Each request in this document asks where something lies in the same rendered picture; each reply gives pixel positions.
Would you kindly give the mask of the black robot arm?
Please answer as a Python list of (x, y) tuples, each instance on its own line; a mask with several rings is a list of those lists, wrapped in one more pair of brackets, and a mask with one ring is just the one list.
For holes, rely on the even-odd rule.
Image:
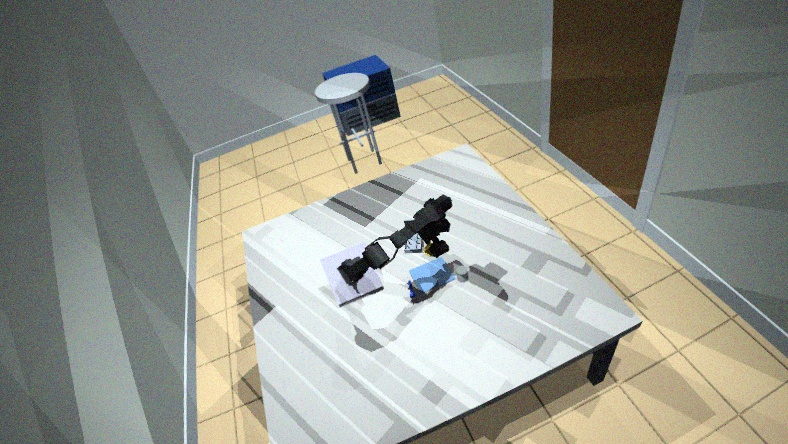
[[(337, 271), (342, 276), (345, 283), (349, 285), (353, 285), (361, 278), (363, 278), (368, 268), (371, 267), (373, 270), (382, 269), (384, 266), (389, 264), (395, 258), (398, 249), (404, 246), (412, 236), (418, 233), (423, 228), (429, 228), (436, 224), (438, 224), (438, 228), (436, 229), (436, 235), (439, 236), (439, 233), (442, 232), (449, 232), (451, 223), (445, 218), (446, 211), (452, 208), (452, 199), (450, 196), (441, 195), (436, 200), (430, 198), (425, 202), (423, 205), (424, 208), (420, 209), (416, 214), (414, 214), (414, 220), (407, 224), (404, 228), (400, 231), (394, 232), (390, 236), (379, 237), (366, 246), (364, 249), (365, 251), (362, 252), (362, 258), (357, 256), (356, 258), (349, 258), (344, 260), (339, 267), (337, 267)], [(390, 259), (383, 248), (380, 246), (377, 240), (389, 239), (393, 243), (393, 245), (397, 248), (393, 258)], [(375, 243), (374, 243), (375, 242)], [(389, 260), (389, 261), (388, 261)]]

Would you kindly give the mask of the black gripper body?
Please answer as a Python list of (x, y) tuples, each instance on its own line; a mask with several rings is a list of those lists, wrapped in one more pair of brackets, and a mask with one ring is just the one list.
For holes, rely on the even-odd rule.
[(419, 231), (423, 236), (423, 238), (425, 239), (425, 241), (432, 240), (432, 242), (434, 243), (429, 247), (430, 252), (434, 257), (438, 257), (442, 254), (449, 252), (448, 244), (444, 240), (440, 241), (436, 235), (436, 229), (438, 227), (439, 227), (438, 224), (435, 223), (434, 226), (429, 228), (423, 228)]

